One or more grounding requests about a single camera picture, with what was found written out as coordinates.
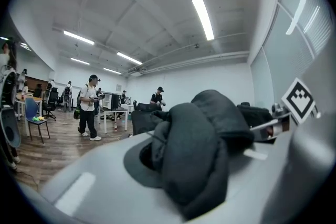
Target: backpack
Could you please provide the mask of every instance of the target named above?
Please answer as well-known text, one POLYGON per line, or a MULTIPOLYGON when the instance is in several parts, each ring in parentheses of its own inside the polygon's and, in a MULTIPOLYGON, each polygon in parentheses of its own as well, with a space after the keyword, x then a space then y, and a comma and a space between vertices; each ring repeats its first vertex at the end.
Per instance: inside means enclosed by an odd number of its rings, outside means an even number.
POLYGON ((74 111, 74 117, 73 118, 75 120, 79 120, 80 119, 80 104, 81 104, 81 101, 79 100, 80 92, 77 95, 77 106, 76 106, 75 111, 74 111))
POLYGON ((66 85, 64 89, 64 95, 69 95, 70 93, 70 88, 66 85))
POLYGON ((81 91, 79 91, 79 93, 77 95, 77 106, 79 106, 81 104, 81 101, 79 100, 80 92, 81 91))

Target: person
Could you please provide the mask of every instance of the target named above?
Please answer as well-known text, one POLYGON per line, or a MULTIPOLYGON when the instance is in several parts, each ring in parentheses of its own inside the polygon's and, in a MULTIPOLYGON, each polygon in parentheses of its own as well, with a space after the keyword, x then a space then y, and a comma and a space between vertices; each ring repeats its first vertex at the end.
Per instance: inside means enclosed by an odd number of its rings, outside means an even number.
POLYGON ((22 89, 22 94, 27 94, 28 93, 28 84, 27 81, 24 83, 24 87, 22 89))
POLYGON ((23 87, 25 86, 25 82, 26 82, 26 75, 27 75, 27 69, 25 68, 22 73, 20 74, 19 78, 17 79, 18 83, 19 83, 19 88, 18 91, 22 92, 23 87))
POLYGON ((127 93, 125 90, 122 91, 122 95, 121 95, 121 104, 125 104, 126 101, 126 95, 125 93, 127 93))
POLYGON ((89 134, 85 131, 86 122, 88 123, 88 128, 90 130, 90 140, 98 141, 101 137, 97 135, 95 129, 95 117, 94 117, 94 103, 98 102, 98 99, 94 99, 96 96, 95 85, 98 83, 98 77, 96 75, 91 75, 89 78, 89 83, 85 84, 80 91, 80 119, 78 132, 82 136, 88 136, 89 134))
POLYGON ((157 104, 160 106, 160 108, 161 108, 161 104, 163 104, 161 92, 164 92, 162 87, 158 87, 157 92, 153 93, 152 99, 151 99, 151 104, 157 104))
MULTIPOLYGON (((3 54, 0 54, 0 68, 3 66, 12 67, 16 70, 16 46, 12 40, 7 40, 2 46, 3 54)), ((8 150, 6 138, 3 133, 0 134, 0 144, 5 157, 7 158, 8 165, 12 169, 16 169, 16 164, 21 162, 20 157, 17 154, 16 148, 9 146, 8 150)))
POLYGON ((16 70, 16 47, 15 43, 7 40, 2 45, 3 54, 0 54, 0 67, 8 65, 16 70))
POLYGON ((68 111, 71 112, 71 101, 72 101, 72 86, 71 86, 71 81, 68 82, 68 84, 64 88, 63 92, 63 100, 64 100, 64 106, 63 106, 63 111, 67 111, 67 106, 68 106, 68 111))
MULTIPOLYGON (((99 97, 99 95, 101 95, 101 88, 98 89, 98 91, 96 91, 96 96, 99 97)), ((95 115, 98 115, 98 107, 99 107, 99 101, 94 103, 94 107, 95 107, 95 115)))
POLYGON ((51 88, 50 88, 50 91, 51 91, 52 88, 55 87, 55 81, 52 79, 49 81, 49 83, 51 84, 51 88))

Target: office chair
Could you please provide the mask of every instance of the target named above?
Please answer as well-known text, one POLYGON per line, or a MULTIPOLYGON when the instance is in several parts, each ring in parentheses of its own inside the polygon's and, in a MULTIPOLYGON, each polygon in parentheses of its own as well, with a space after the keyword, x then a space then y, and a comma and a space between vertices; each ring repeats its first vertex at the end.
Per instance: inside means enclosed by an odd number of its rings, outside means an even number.
POLYGON ((43 101, 43 110, 45 110, 47 112, 47 114, 44 115, 44 117, 52 118, 55 121, 56 121, 56 116, 53 115, 52 111, 55 111, 55 109, 56 109, 57 97, 58 97, 57 88, 53 88, 51 90, 50 95, 49 95, 48 104, 46 104, 46 102, 43 101))
POLYGON ((151 114, 155 110, 160 110, 160 107, 157 104, 143 104, 143 103, 139 103, 136 107, 137 110, 134 110, 131 113, 133 135, 153 131, 157 123, 154 123, 152 121, 151 114))
POLYGON ((138 110, 137 101, 136 100, 133 101, 133 106, 134 106, 134 110, 138 110))
POLYGON ((36 88, 33 93, 33 97, 41 98, 42 95, 42 88, 36 88))
POLYGON ((30 131, 30 125, 33 124, 33 125, 37 125, 37 128, 38 128, 38 133, 41 137, 41 140, 42 140, 42 144, 44 144, 43 142, 43 138, 42 138, 42 134, 41 134, 41 129, 40 129, 40 125, 41 124, 46 124, 46 127, 47 127, 47 131, 48 131, 48 136, 49 136, 49 139, 50 139, 50 134, 49 134, 49 129, 48 129, 48 123, 47 121, 48 120, 43 120, 43 121, 33 121, 33 117, 36 116, 36 113, 38 111, 38 105, 37 103, 34 101, 33 98, 26 98, 26 119, 27 119, 27 122, 28 122, 28 128, 29 128, 29 135, 30 135, 30 139, 33 141, 33 137, 32 137, 32 132, 30 131))

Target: cable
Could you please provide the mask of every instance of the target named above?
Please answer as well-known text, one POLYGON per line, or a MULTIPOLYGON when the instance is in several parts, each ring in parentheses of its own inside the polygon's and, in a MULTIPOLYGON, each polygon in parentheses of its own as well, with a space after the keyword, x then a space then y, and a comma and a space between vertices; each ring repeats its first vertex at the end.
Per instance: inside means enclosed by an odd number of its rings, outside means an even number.
POLYGON ((34 177, 33 177, 32 175, 29 175, 29 174, 27 174, 26 172, 23 172, 23 171, 20 171, 20 172, 15 171, 15 172, 16 172, 17 174, 22 173, 22 174, 25 174, 25 175, 27 175, 27 176, 30 176, 30 177, 32 178, 32 180, 34 181, 35 185, 36 185, 36 191, 38 191, 38 184, 36 183, 36 181, 35 181, 35 179, 34 179, 34 177))

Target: ceiling pipe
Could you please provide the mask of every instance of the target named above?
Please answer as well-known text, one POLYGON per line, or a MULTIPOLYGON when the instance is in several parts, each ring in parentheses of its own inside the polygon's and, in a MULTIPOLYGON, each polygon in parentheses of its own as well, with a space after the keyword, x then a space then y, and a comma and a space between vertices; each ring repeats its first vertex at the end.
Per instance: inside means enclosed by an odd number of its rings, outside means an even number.
MULTIPOLYGON (((230 35, 225 35, 225 36, 220 36, 220 37, 217 37, 213 40, 218 40, 218 39, 222 39, 222 38, 226 38, 226 37, 234 37, 234 36, 240 36, 240 35, 245 35, 246 33, 245 32, 242 32, 242 33, 235 33, 235 34, 230 34, 230 35)), ((156 56, 144 63, 142 63, 141 67, 145 67, 146 65, 148 65, 149 63, 153 62, 153 61, 156 61, 156 60, 159 60, 160 58, 164 57, 164 56, 168 56, 169 54, 172 54, 174 52, 177 52, 177 51, 182 51, 188 47, 192 47, 192 46, 195 46, 196 44, 203 44, 203 43, 208 43, 209 41, 208 40, 204 40, 204 41, 200 41, 200 42, 195 42, 195 43, 192 43, 192 44, 189 44, 187 46, 184 46, 182 48, 178 48, 178 49, 175 49, 175 50, 172 50, 172 51, 169 51, 169 52, 166 52, 165 54, 162 54, 162 55, 159 55, 159 56, 156 56)), ((130 68, 129 70, 127 70, 126 72, 127 73, 131 73, 131 72, 134 72, 134 69, 135 68, 130 68)))
POLYGON ((149 74, 149 73, 154 73, 154 72, 158 72, 158 71, 166 71, 166 70, 175 69, 175 68, 197 65, 197 64, 200 64, 200 63, 207 63, 207 62, 221 61, 221 60, 228 60, 228 59, 237 59, 237 58, 247 58, 248 55, 249 55, 249 51, 229 52, 229 53, 225 53, 225 54, 205 56, 205 57, 200 57, 200 58, 197 58, 197 59, 172 63, 170 65, 156 67, 156 68, 146 70, 146 71, 143 71, 143 72, 140 72, 140 73, 141 74, 149 74))

